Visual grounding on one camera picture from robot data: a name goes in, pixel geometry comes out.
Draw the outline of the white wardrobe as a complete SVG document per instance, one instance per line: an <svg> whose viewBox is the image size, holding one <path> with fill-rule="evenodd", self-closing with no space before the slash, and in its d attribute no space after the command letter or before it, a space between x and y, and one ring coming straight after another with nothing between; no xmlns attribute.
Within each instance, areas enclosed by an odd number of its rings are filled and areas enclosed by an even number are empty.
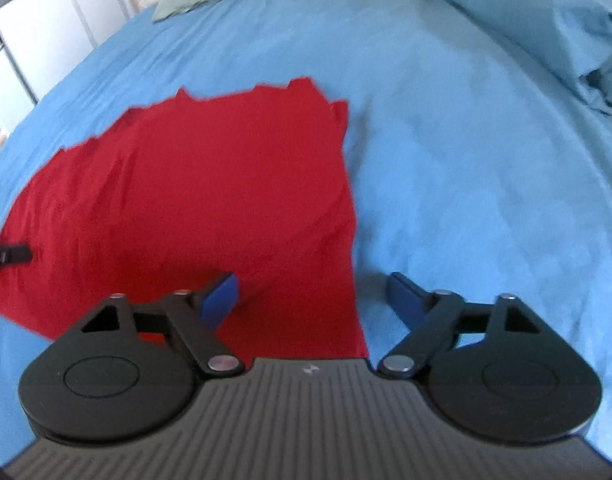
<svg viewBox="0 0 612 480"><path fill-rule="evenodd" d="M0 0L0 131L135 14L131 0Z"/></svg>

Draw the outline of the red garment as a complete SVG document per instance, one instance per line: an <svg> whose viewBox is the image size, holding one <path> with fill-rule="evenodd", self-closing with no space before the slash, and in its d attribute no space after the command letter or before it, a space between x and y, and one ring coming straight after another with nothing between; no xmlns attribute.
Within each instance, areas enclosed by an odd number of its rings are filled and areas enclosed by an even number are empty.
<svg viewBox="0 0 612 480"><path fill-rule="evenodd" d="M151 302L230 272L219 336L242 360L363 358L348 120L308 78L129 108L15 200L0 242L33 259L0 270L0 314L54 339L114 292Z"/></svg>

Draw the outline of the blue bed sheet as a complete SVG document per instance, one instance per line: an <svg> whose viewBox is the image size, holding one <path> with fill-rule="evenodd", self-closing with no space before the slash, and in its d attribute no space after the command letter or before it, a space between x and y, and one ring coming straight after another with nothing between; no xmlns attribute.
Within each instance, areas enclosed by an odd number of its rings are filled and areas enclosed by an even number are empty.
<svg viewBox="0 0 612 480"><path fill-rule="evenodd" d="M405 330L386 275L486 302L513 292L601 377L588 431L612 460L612 116L447 0L221 0L133 18L0 151L0 229L60 148L179 88L313 78L345 99L359 310L373 358Z"/></svg>

